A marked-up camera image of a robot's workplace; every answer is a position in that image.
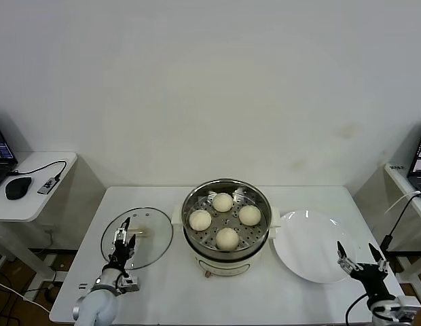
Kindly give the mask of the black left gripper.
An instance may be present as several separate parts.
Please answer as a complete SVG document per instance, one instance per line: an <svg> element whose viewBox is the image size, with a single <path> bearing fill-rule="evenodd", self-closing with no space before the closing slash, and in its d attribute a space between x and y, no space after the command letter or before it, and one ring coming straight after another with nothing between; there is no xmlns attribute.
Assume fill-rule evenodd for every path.
<svg viewBox="0 0 421 326"><path fill-rule="evenodd" d="M115 250L109 260L109 265L112 268L124 269L126 262L134 255L136 234L133 234L130 240L126 242L129 225L130 218L128 217L115 231L113 238Z"/></svg>

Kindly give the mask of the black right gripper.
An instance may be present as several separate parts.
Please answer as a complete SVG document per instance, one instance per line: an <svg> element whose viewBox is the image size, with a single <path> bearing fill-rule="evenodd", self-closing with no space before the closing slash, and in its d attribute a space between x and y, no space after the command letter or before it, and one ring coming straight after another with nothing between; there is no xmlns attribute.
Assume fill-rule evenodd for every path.
<svg viewBox="0 0 421 326"><path fill-rule="evenodd" d="M368 302L379 302L382 300L391 300L384 279L388 276L388 261L383 257L382 252L369 243L369 250L375 261L375 264L369 267L362 267L349 258L340 241L337 241L337 263L341 269L352 278L362 283L368 297Z"/></svg>

